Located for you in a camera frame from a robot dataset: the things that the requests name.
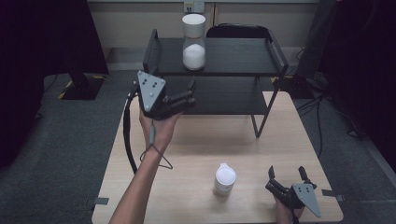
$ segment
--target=white lid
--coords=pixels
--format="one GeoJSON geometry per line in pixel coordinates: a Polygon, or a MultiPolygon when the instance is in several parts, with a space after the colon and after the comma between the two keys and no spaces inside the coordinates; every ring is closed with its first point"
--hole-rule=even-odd
{"type": "Polygon", "coordinates": [[[218,171],[216,172],[216,179],[222,185],[231,185],[235,182],[236,174],[233,168],[229,167],[227,164],[221,165],[218,171]]]}
{"type": "Polygon", "coordinates": [[[183,17],[183,22],[191,25],[204,23],[206,18],[199,14],[189,14],[183,17]]]}

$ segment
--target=wooden table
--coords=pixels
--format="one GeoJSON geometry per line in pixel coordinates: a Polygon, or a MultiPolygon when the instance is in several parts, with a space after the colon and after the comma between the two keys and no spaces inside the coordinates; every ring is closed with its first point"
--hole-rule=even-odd
{"type": "MultiPolygon", "coordinates": [[[[264,92],[271,97],[271,92],[264,92]]],[[[131,107],[131,142],[137,159],[144,150],[138,121],[138,103],[131,107]]],[[[285,187],[302,183],[302,165],[311,181],[322,218],[306,209],[302,222],[340,221],[342,211],[334,197],[322,195],[331,189],[290,96],[280,92],[262,137],[256,138],[248,115],[183,115],[165,157],[174,169],[159,168],[148,200],[146,223],[271,223],[276,221],[274,197],[265,188],[268,169],[274,165],[276,180],[285,187]],[[227,162],[237,177],[226,199],[212,192],[215,172],[227,162]]],[[[93,223],[108,223],[123,192],[133,178],[125,153],[122,125],[117,132],[93,223]]]]}

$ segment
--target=transparent jar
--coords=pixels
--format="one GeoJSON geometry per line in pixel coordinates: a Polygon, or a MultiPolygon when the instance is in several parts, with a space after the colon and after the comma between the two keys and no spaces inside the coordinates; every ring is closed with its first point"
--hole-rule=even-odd
{"type": "Polygon", "coordinates": [[[205,39],[184,36],[183,63],[187,69],[199,70],[205,66],[205,39]]]}

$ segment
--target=power outlet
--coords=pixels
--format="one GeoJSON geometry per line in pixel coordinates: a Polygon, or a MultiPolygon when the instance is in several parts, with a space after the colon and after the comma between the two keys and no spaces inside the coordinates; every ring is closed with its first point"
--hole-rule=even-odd
{"type": "Polygon", "coordinates": [[[194,2],[193,12],[204,13],[204,11],[205,11],[205,2],[194,2]]]}
{"type": "Polygon", "coordinates": [[[184,2],[184,12],[185,13],[194,12],[194,2],[184,2]]]}

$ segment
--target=chair backrest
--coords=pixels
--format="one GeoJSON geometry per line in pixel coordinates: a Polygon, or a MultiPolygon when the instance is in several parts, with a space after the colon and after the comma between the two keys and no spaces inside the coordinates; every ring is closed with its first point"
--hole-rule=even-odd
{"type": "Polygon", "coordinates": [[[268,29],[258,25],[222,23],[211,27],[206,37],[217,38],[270,38],[268,29]]]}

